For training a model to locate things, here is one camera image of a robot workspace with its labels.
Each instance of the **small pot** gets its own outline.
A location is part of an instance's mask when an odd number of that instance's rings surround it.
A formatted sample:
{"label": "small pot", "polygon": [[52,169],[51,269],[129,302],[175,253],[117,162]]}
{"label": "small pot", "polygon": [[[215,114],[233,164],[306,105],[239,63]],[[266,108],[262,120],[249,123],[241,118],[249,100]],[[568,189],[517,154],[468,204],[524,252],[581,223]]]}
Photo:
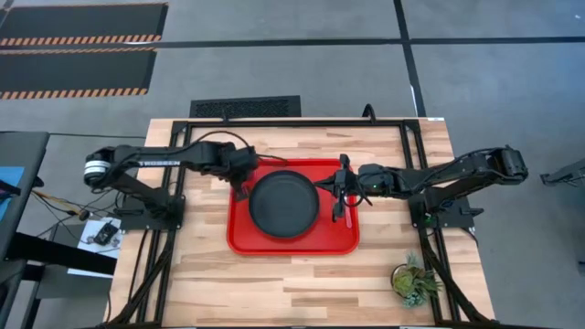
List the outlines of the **small pot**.
{"label": "small pot", "polygon": [[394,268],[394,270],[392,271],[392,274],[390,275],[390,285],[392,285],[392,291],[394,293],[396,293],[398,296],[400,296],[401,298],[403,298],[399,293],[396,292],[396,290],[394,290],[394,276],[396,275],[396,273],[399,272],[400,269],[405,268],[406,269],[407,264],[400,264],[399,266],[397,266],[396,268]]}

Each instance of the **potted plant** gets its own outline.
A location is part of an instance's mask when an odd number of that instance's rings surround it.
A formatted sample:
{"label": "potted plant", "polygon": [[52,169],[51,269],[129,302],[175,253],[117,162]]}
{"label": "potted plant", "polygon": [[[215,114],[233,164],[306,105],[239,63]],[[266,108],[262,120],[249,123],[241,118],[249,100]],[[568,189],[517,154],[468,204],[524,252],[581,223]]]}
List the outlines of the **potted plant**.
{"label": "potted plant", "polygon": [[402,304],[407,307],[421,306],[430,297],[437,297],[439,283],[432,271],[419,266],[417,257],[410,254],[406,264],[400,264],[392,272],[392,287],[404,299]]}

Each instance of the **butcher block tabletop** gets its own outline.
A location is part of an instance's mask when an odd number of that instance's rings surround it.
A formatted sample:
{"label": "butcher block tabletop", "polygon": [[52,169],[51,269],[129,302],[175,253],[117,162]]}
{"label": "butcher block tabletop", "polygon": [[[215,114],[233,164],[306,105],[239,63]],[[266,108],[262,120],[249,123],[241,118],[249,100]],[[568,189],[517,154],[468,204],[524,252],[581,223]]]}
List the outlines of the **butcher block tabletop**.
{"label": "butcher block tabletop", "polygon": [[[151,120],[145,145],[167,146],[172,125],[170,119]],[[420,119],[420,128],[429,165],[451,161],[445,121]],[[217,129],[195,128],[192,138]],[[267,123],[266,127],[220,129],[239,134],[261,154],[332,159],[347,154],[354,168],[369,163],[405,166],[396,127],[291,128]],[[214,134],[208,140],[243,146],[226,134]],[[138,179],[152,187],[161,185],[162,176],[160,168],[140,169],[138,173]],[[409,253],[421,259],[419,237],[410,224],[406,201],[371,198],[373,207],[362,203],[358,207],[359,245],[347,255],[255,257],[240,256],[228,246],[228,183],[187,171],[183,193],[186,213],[176,235],[163,326],[433,324],[429,304],[404,308],[390,284],[392,270],[404,263]],[[453,278],[477,309],[493,318],[475,242],[459,228],[445,228],[443,234]],[[148,235],[134,291],[144,275]],[[142,236],[143,232],[133,231],[123,238],[112,282],[112,315],[128,300]],[[161,238],[159,250],[164,241]],[[157,292],[158,281],[151,290],[147,321],[154,318]],[[442,293],[444,318],[449,318],[448,307]]]}

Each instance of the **metal bracket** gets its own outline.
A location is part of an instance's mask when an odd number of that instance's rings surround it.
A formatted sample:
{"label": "metal bracket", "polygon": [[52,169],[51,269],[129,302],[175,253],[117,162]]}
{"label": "metal bracket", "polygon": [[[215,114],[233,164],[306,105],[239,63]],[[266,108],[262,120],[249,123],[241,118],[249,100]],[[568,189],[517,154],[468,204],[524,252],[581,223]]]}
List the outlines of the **metal bracket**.
{"label": "metal bracket", "polygon": [[452,201],[450,205],[436,214],[427,213],[427,205],[423,194],[409,198],[410,220],[413,227],[417,227],[417,218],[423,218],[426,228],[472,228],[473,217],[484,212],[469,206],[467,197]]}
{"label": "metal bracket", "polygon": [[146,209],[144,203],[133,197],[128,197],[123,206],[114,209],[116,216],[120,218],[122,233],[129,230],[180,229],[183,225],[183,213],[185,212],[185,198],[174,198],[173,205],[165,213],[153,214]]}
{"label": "metal bracket", "polygon": [[369,118],[369,121],[372,122],[372,124],[376,124],[376,113],[370,103],[366,104],[364,112],[362,112],[362,118]]}

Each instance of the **black metal frame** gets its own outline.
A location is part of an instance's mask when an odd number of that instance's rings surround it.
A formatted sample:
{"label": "black metal frame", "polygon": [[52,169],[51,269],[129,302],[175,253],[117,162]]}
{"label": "black metal frame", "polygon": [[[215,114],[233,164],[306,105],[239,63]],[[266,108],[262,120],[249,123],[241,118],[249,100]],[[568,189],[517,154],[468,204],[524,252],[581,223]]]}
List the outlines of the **black metal frame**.
{"label": "black metal frame", "polygon": [[[426,154],[424,151],[424,146],[422,142],[422,136],[420,131],[420,123],[419,120],[416,119],[378,119],[376,118],[376,114],[374,113],[371,106],[367,106],[364,109],[364,113],[362,114],[363,118],[356,118],[354,120],[270,120],[270,121],[253,121],[253,120],[236,120],[236,121],[215,121],[215,122],[183,122],[183,121],[175,121],[173,122],[172,127],[172,134],[171,134],[171,141],[169,146],[176,146],[178,141],[178,135],[183,132],[184,139],[183,144],[187,144],[191,142],[191,136],[193,129],[196,128],[232,128],[232,127],[396,127],[399,129],[400,138],[402,140],[402,148],[405,157],[405,163],[408,168],[413,168],[414,164],[412,161],[412,153],[410,151],[410,141],[408,137],[408,130],[411,130],[414,135],[414,142],[417,148],[417,153],[419,155],[420,166],[422,168],[428,167]],[[169,177],[171,175],[171,169],[166,168],[165,173],[163,176],[163,188],[169,187]],[[185,185],[185,176],[186,176],[186,169],[180,168],[176,187],[175,187],[175,195],[179,195],[183,193],[183,188]],[[422,241],[427,239],[426,230],[418,230],[420,236],[421,246],[423,246]],[[145,267],[145,273],[148,273],[152,270],[154,263],[155,263],[155,255],[158,252],[158,245],[160,242],[160,234],[161,231],[155,230],[153,232],[151,245],[148,251],[148,259],[147,264]],[[447,250],[445,248],[445,242],[442,235],[441,227],[434,228],[434,236],[435,242],[437,245],[437,250],[439,254],[439,260],[441,262],[442,267],[448,272],[451,273],[449,267],[449,261],[447,258]],[[175,243],[176,232],[169,231],[167,235],[167,241],[171,240],[171,245],[174,246]],[[168,278],[170,274],[170,265],[171,261],[168,261],[164,266],[161,272],[161,280],[160,285],[157,292],[157,304],[154,312],[154,321],[161,323],[163,320],[163,313],[165,311],[165,299],[166,299],[166,290],[168,287]],[[425,259],[424,265],[426,270],[432,270],[431,264]],[[459,307],[455,300],[453,299],[450,292],[447,292],[449,306],[450,306],[450,314],[451,318],[454,321],[460,321],[461,317],[459,315]],[[142,301],[138,315],[136,318],[137,323],[144,323],[145,322],[145,314],[146,314],[146,304],[148,303],[148,294]],[[436,324],[442,320],[441,314],[441,305],[437,298],[431,298],[431,309],[433,313],[433,319]]]}

